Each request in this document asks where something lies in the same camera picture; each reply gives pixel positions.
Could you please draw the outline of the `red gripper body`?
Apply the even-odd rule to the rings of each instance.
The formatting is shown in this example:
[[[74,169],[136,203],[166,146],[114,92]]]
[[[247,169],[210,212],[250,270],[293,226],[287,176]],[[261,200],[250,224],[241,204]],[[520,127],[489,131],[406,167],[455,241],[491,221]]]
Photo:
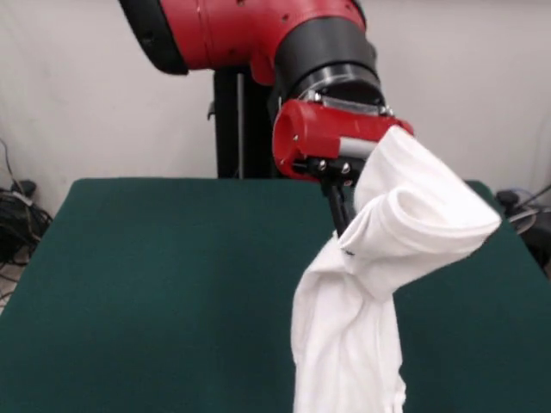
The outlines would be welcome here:
[[[412,126],[395,116],[336,108],[325,102],[289,100],[275,118],[272,153],[279,171],[290,178],[316,180],[307,163],[367,158],[387,130]]]

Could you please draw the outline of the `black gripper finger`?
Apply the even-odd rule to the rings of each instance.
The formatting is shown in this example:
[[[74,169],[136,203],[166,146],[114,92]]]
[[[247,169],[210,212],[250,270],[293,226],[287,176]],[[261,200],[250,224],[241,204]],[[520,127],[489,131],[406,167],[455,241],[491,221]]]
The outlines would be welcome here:
[[[341,237],[350,224],[350,212],[347,207],[343,185],[339,182],[323,180],[321,189],[328,201],[337,235]]]
[[[345,181],[339,187],[339,196],[340,196],[340,210],[343,217],[344,223],[349,224],[351,220],[356,216],[354,208],[354,190],[355,183],[353,181]]]

